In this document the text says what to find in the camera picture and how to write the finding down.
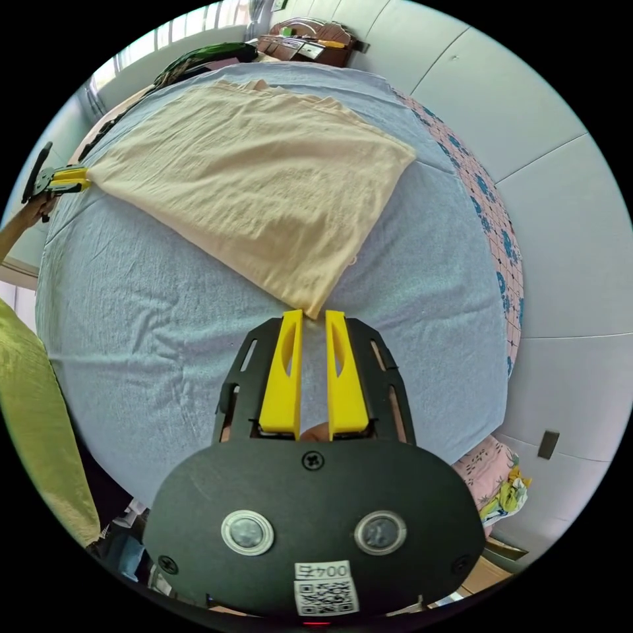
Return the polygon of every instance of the blue bed sheet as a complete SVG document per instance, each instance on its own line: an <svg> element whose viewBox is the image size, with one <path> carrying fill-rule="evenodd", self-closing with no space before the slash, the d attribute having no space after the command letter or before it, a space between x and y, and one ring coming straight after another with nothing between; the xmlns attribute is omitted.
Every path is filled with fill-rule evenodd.
<svg viewBox="0 0 633 633"><path fill-rule="evenodd" d="M220 78L333 96L415 148L417 160L326 308L380 331L407 386L418 444L456 462L503 420L504 313L463 183L384 79L313 64L226 67L147 97L86 165L184 90ZM97 187L66 196L51 219L38 333L88 449L149 507L169 471L210 444L220 386L246 333L284 309ZM326 421L325 351L322 321L307 323L302 430Z"/></svg>

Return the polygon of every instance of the pink pillow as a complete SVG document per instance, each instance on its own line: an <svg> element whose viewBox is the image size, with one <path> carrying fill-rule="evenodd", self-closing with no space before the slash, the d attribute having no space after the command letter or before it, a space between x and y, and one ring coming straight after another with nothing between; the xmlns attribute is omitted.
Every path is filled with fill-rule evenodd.
<svg viewBox="0 0 633 633"><path fill-rule="evenodd" d="M466 453L453 468L469 487L477 509L481 510L499 492L510 471L519 463L505 444L489 435L473 450Z"/></svg>

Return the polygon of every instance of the wooden headboard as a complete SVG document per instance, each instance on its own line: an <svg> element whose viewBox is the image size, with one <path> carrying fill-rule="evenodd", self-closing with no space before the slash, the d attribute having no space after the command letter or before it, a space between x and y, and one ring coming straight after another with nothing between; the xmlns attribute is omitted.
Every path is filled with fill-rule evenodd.
<svg viewBox="0 0 633 633"><path fill-rule="evenodd" d="M340 42L345 44L346 48L352 48L356 43L356 37L342 24L313 20L312 18L290 18L279 22L270 29L270 35L278 36L281 29L286 26L289 26L294 31L293 37L301 38L306 36L315 40Z"/></svg>

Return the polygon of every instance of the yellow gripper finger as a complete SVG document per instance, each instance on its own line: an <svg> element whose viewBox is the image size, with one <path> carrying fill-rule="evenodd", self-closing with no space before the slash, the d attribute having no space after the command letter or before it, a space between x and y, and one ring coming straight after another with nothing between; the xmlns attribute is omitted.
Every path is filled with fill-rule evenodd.
<svg viewBox="0 0 633 633"><path fill-rule="evenodd" d="M301 430L301 341L303 311L285 312L272 358L259 425L264 433Z"/></svg>
<svg viewBox="0 0 633 633"><path fill-rule="evenodd" d="M87 178L87 167L70 167L60 169L53 174L49 187L65 187L66 185L81 185L81 191L90 186Z"/></svg>
<svg viewBox="0 0 633 633"><path fill-rule="evenodd" d="M343 312L326 311L330 442L338 433L362 433L369 424Z"/></svg>

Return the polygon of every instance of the qr code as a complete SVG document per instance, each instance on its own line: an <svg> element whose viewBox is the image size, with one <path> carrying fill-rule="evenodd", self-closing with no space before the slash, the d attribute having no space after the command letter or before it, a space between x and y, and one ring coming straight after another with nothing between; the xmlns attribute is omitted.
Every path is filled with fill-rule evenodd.
<svg viewBox="0 0 633 633"><path fill-rule="evenodd" d="M356 588L351 578L329 582L295 582L299 615L343 615L358 611Z"/></svg>

